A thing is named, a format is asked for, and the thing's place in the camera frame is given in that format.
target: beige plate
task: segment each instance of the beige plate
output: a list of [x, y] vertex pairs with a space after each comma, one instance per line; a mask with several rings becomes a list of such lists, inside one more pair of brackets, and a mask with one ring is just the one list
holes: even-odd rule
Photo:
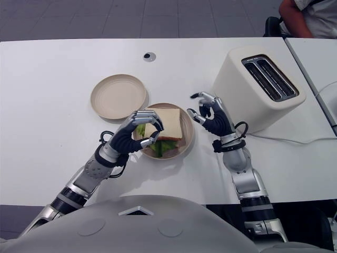
[[101, 80], [91, 93], [91, 105], [101, 117], [122, 119], [144, 103], [143, 83], [131, 75], [112, 75]]
[[[168, 150], [163, 153], [163, 156], [161, 158], [155, 157], [155, 152], [150, 148], [145, 148], [142, 150], [143, 154], [151, 157], [153, 159], [158, 160], [166, 160], [176, 157], [177, 155], [183, 153], [192, 143], [193, 141], [193, 123], [190, 118], [190, 116], [180, 107], [174, 105], [174, 104], [168, 104], [168, 103], [160, 103], [160, 104], [153, 104], [148, 107], [150, 108], [158, 108], [158, 109], [180, 109], [180, 125], [183, 132], [183, 139], [178, 141], [178, 147], [176, 149]], [[136, 132], [133, 132], [133, 138], [135, 140], [139, 140], [142, 137]]]

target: toaster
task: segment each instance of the toaster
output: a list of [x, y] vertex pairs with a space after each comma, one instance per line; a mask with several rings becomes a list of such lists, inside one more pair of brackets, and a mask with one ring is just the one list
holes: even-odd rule
[[231, 50], [213, 84], [234, 124], [263, 130], [304, 102], [306, 95], [277, 59], [259, 46]]

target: robot finger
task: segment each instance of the robot finger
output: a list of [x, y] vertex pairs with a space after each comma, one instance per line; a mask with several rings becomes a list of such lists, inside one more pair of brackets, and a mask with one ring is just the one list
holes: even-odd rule
[[199, 115], [196, 111], [194, 111], [191, 108], [187, 109], [188, 114], [190, 115], [190, 117], [197, 123], [199, 123], [200, 125], [203, 125], [206, 121], [206, 118]]
[[142, 139], [142, 140], [139, 140], [137, 142], [140, 143], [141, 147], [144, 149], [146, 148], [147, 146], [155, 143], [158, 139], [158, 136], [160, 134], [160, 131], [155, 131], [151, 134], [151, 136], [147, 139]]
[[214, 103], [214, 99], [215, 99], [215, 96], [213, 96], [213, 95], [211, 95], [207, 92], [204, 92], [204, 91], [199, 92], [199, 93], [195, 93], [191, 96], [192, 99], [195, 99], [195, 98], [198, 98], [198, 97], [203, 98], [206, 101], [206, 103], [210, 104], [210, 105], [212, 105]]
[[215, 98], [214, 103], [212, 104], [212, 109], [214, 113], [217, 113], [219, 111], [225, 111], [225, 107], [222, 103], [222, 100], [220, 98]]
[[206, 99], [199, 100], [199, 111], [202, 117], [211, 116], [211, 105], [207, 103]]
[[140, 125], [147, 123], [154, 125], [154, 127], [158, 131], [164, 130], [163, 123], [155, 111], [141, 112], [139, 113], [139, 115], [136, 115], [134, 117], [134, 120], [132, 122], [133, 125]]

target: robotic arm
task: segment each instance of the robotic arm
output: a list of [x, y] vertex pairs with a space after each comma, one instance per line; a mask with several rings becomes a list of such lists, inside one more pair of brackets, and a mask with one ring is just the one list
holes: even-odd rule
[[[220, 140], [213, 142], [214, 152], [223, 153], [223, 163], [231, 173], [248, 232], [257, 236], [278, 234], [287, 242], [282, 224], [275, 215], [260, 174], [252, 167], [251, 155], [242, 139], [248, 130], [247, 124], [239, 122], [234, 126], [220, 98], [206, 92], [193, 94], [191, 98], [201, 98], [200, 114], [188, 109], [189, 115], [206, 130], [220, 137]], [[211, 116], [210, 108], [214, 111], [211, 120], [206, 118]], [[239, 137], [236, 128], [242, 124], [246, 128]]]
[[[133, 140], [132, 132], [137, 125], [146, 123], [154, 125], [157, 131], [147, 139]], [[102, 144], [98, 146], [93, 156], [74, 174], [55, 200], [39, 213], [20, 236], [33, 228], [82, 208], [104, 179], [117, 178], [123, 173], [129, 153], [153, 144], [163, 130], [159, 116], [154, 111], [146, 110], [133, 112], [115, 134], [104, 131], [100, 139]], [[104, 141], [105, 134], [112, 136], [107, 142]], [[111, 175], [115, 167], [124, 168], [120, 173]]]

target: white table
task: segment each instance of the white table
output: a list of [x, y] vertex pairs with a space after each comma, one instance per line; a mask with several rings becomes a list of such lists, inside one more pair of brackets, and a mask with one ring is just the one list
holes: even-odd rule
[[[90, 105], [91, 90], [103, 78], [131, 74], [146, 86], [149, 104], [169, 102], [185, 109], [197, 108], [189, 95], [209, 90], [228, 51], [245, 45], [265, 46], [307, 92], [302, 105], [263, 134], [303, 141], [333, 137], [281, 38], [0, 43], [0, 203], [50, 203], [92, 155], [99, 134], [117, 129], [120, 122], [101, 119]], [[142, 59], [149, 51], [157, 55], [152, 63]], [[194, 126], [195, 142], [189, 152], [169, 161], [154, 161], [136, 153], [125, 173], [105, 180], [92, 201], [165, 194], [201, 204], [238, 203], [230, 175], [213, 153], [212, 135]], [[337, 141], [310, 145], [254, 137], [246, 141], [272, 202], [337, 197]]]
[[337, 41], [287, 38], [286, 43], [337, 134]]

